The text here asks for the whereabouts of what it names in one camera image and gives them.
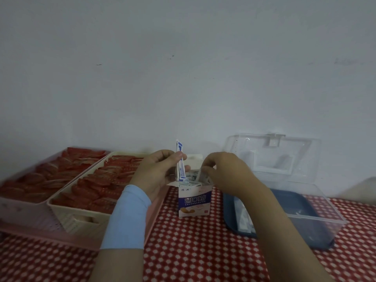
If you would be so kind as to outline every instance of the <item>checkered tablecloth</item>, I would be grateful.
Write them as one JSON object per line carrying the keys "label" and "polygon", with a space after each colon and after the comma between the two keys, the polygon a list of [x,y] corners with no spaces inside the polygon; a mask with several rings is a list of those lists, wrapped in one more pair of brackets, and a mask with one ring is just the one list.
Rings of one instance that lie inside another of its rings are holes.
{"label": "checkered tablecloth", "polygon": [[[335,247],[314,253],[337,281],[376,281],[376,207],[331,199],[349,223]],[[144,252],[144,281],[268,281],[257,240],[229,231],[222,194],[209,216],[177,216],[170,188]],[[87,281],[97,252],[9,236],[0,244],[0,281]]]}

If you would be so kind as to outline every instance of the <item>person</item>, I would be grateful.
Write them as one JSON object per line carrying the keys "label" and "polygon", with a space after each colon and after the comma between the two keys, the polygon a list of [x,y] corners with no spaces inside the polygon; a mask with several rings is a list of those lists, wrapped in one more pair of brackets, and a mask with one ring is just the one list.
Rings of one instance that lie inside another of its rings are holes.
{"label": "person", "polygon": [[[182,152],[160,150],[140,163],[110,217],[90,282],[142,281],[146,211],[159,189],[175,181],[181,158],[186,159]],[[332,281],[271,190],[244,161],[232,153],[211,153],[202,171],[219,190],[242,200],[256,229],[271,281]]]}

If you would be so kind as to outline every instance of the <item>blue sleeve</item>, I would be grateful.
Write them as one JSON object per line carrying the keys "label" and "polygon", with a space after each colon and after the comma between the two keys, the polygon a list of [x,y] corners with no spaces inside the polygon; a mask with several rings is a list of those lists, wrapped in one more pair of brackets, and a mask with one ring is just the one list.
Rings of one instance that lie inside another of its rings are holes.
{"label": "blue sleeve", "polygon": [[146,212],[152,204],[143,190],[125,187],[110,216],[101,249],[144,249]]}

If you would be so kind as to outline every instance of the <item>container lid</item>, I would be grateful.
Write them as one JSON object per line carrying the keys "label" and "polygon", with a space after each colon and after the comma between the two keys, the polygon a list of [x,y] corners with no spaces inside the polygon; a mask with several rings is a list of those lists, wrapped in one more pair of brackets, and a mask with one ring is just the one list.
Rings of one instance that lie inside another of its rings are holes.
{"label": "container lid", "polygon": [[244,160],[260,180],[313,183],[320,145],[318,139],[241,133],[230,151]]}

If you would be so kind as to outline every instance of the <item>beige plastic basket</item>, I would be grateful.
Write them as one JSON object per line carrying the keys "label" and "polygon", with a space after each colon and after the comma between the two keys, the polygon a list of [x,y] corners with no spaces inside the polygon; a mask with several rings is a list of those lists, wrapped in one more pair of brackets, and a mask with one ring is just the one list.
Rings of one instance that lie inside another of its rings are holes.
{"label": "beige plastic basket", "polygon": [[[34,171],[36,166],[45,162],[50,162],[52,160],[55,160],[56,158],[61,156],[62,152],[63,150],[34,164],[33,166],[27,169],[24,169],[16,173],[15,175],[7,178],[6,180],[16,180],[22,177],[23,175]],[[88,169],[83,171],[81,174],[84,174],[92,166],[90,166]],[[39,230],[63,231],[63,228],[60,225],[59,221],[56,219],[51,209],[47,206],[47,203],[46,203],[47,200],[41,203],[30,203],[30,202],[23,202],[23,201],[0,197],[0,221],[9,223],[9,224],[16,224],[19,226],[32,227],[32,228],[39,229]]]}
{"label": "beige plastic basket", "polygon": [[[105,161],[107,159],[109,159],[111,156],[114,156],[114,155],[134,155],[134,156],[143,157],[143,156],[146,156],[147,154],[126,153],[122,151],[111,152],[108,156],[103,158],[97,165],[92,167],[90,170],[86,171],[76,180],[71,182],[68,186],[61,189],[58,193],[56,193],[50,199],[58,197],[59,193],[61,192],[71,192],[72,186],[76,184],[79,178],[82,178],[88,174],[94,173],[94,171],[97,170],[99,167],[104,166]],[[110,218],[109,214],[70,208],[70,207],[64,207],[64,206],[57,206],[57,205],[51,204],[50,200],[48,201],[47,204],[52,209],[52,211],[54,212],[54,214],[56,215],[56,217],[62,224],[63,228],[65,229],[65,231],[68,232],[69,234],[77,235],[81,237],[89,237],[89,238],[98,239],[98,240],[103,239],[103,236],[105,234],[106,227],[108,224],[108,220]]]}

